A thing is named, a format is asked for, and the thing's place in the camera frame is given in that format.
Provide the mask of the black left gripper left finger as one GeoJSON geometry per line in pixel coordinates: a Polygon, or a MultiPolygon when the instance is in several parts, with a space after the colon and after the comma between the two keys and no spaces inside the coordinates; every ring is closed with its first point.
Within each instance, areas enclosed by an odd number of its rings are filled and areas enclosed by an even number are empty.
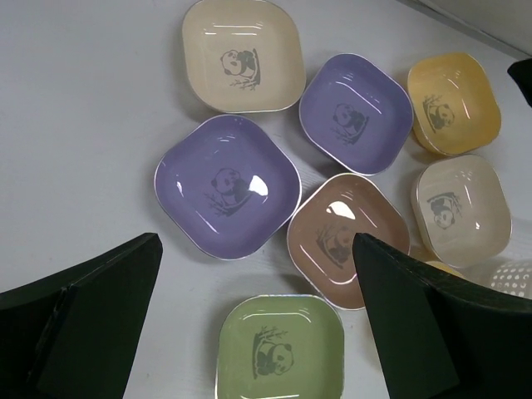
{"type": "Polygon", "coordinates": [[[160,269],[144,233],[1,294],[3,398],[121,398],[160,269]]]}

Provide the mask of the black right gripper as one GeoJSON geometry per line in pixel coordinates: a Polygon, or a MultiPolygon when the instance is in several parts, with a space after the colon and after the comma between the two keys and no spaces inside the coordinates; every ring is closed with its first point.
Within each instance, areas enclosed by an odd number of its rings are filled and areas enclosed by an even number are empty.
{"type": "Polygon", "coordinates": [[[507,72],[519,87],[528,105],[532,106],[532,59],[514,62],[507,72]]]}

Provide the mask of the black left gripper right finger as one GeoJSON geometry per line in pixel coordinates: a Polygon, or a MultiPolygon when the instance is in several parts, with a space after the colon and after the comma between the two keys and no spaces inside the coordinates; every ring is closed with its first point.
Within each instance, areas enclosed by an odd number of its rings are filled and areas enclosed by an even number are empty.
{"type": "Polygon", "coordinates": [[[352,246],[392,398],[529,398],[531,301],[418,261],[370,234],[352,246]]]}

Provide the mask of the yellow panda plate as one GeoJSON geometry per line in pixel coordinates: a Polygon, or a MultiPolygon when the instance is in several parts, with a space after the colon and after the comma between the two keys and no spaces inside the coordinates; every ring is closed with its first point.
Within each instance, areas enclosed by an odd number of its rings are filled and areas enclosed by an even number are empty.
{"type": "Polygon", "coordinates": [[[445,271],[451,275],[463,279],[466,278],[462,273],[459,273],[457,270],[455,270],[448,264],[441,262],[430,250],[426,249],[425,247],[421,247],[418,245],[412,246],[410,249],[410,255],[416,260],[419,260],[434,268],[438,268],[439,270],[445,271]]]}
{"type": "Polygon", "coordinates": [[[464,52],[425,58],[408,73],[414,134],[426,150],[462,155],[494,141],[501,113],[481,64],[464,52]]]}

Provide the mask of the beige panda plate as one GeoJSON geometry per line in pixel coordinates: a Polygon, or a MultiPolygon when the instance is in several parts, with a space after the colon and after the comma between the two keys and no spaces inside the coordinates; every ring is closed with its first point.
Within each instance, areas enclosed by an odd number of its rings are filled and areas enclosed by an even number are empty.
{"type": "Polygon", "coordinates": [[[411,189],[423,244],[442,263],[469,268],[502,253],[512,218],[499,176],[479,155],[428,165],[411,189]]]}

